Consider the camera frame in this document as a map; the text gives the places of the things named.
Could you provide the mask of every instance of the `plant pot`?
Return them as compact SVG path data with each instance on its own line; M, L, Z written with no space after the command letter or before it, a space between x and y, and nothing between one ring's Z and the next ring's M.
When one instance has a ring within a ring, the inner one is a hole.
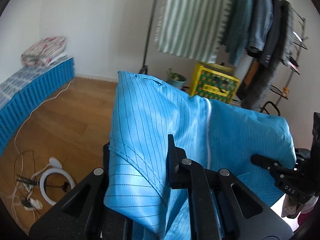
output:
M167 83L172 85L173 87L179 89L179 90L182 90L183 88L183 85L185 84L185 82L187 81L187 79L184 77L184 76L181 76L179 75L179 79L180 80L183 80L183 81L176 81L176 80L173 80L172 78L170 77L167 77Z

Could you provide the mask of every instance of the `blue corrugated panel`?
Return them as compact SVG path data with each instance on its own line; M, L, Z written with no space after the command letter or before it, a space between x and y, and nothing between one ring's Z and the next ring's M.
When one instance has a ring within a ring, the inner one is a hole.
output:
M60 63L17 92L0 110L0 156L32 110L75 76L73 66L73 58Z

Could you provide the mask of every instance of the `blue patterned sheet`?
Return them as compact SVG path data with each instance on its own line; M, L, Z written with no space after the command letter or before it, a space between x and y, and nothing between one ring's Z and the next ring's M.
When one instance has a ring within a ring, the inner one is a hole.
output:
M134 220L134 240L189 240L187 190L166 177L168 134L203 167L229 169L266 204L283 193L253 154L293 168L286 120L183 91L147 75L119 72L110 133L109 187L104 204Z
M57 65L71 59L71 57L62 58L53 65L47 67L28 67L24 66L14 73L6 81L0 84L0 110L11 100L11 98L37 77L43 75Z

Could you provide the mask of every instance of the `blue garment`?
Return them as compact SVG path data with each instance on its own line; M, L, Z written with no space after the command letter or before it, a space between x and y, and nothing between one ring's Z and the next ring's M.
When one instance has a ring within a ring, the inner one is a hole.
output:
M249 51L255 53L263 51L272 22L272 0L254 0L247 47Z
M152 76L119 72L110 133L104 204L134 220L133 239L190 239L187 190L166 179L168 134L205 168L229 169L269 206L283 193L253 154L293 168L295 154L282 117L260 114L185 92Z
M230 53L229 63L237 66L248 45L253 0L233 0L222 45Z

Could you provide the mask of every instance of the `silver screw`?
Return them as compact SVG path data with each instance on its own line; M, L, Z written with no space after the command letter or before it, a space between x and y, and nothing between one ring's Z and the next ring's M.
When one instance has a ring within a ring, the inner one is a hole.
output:
M228 171L227 169L221 169L220 174L226 177L230 175L230 171Z
M93 171L93 174L96 175L96 176L100 176L103 174L103 169L102 168L97 168Z
M184 164L184 165L191 165L192 160L190 160L190 159L183 159L181 162L182 162L182 164Z

